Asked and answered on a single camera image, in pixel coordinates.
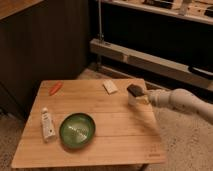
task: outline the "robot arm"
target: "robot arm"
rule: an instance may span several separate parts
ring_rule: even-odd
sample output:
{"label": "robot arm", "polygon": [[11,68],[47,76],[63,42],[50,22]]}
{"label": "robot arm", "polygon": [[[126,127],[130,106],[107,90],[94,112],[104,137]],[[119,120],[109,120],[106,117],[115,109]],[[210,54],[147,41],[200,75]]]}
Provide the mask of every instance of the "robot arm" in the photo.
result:
{"label": "robot arm", "polygon": [[213,125],[213,104],[204,102],[185,89],[175,89],[173,91],[159,89],[147,91],[145,93],[142,91],[142,89],[141,93],[138,93],[138,89],[137,93],[135,94],[134,86],[135,85],[127,88],[130,95],[129,104],[131,105],[133,104],[131,102],[131,98],[134,97],[137,99],[138,95],[146,95],[148,97],[148,101],[154,106],[172,107],[184,112],[197,113],[200,117]]}

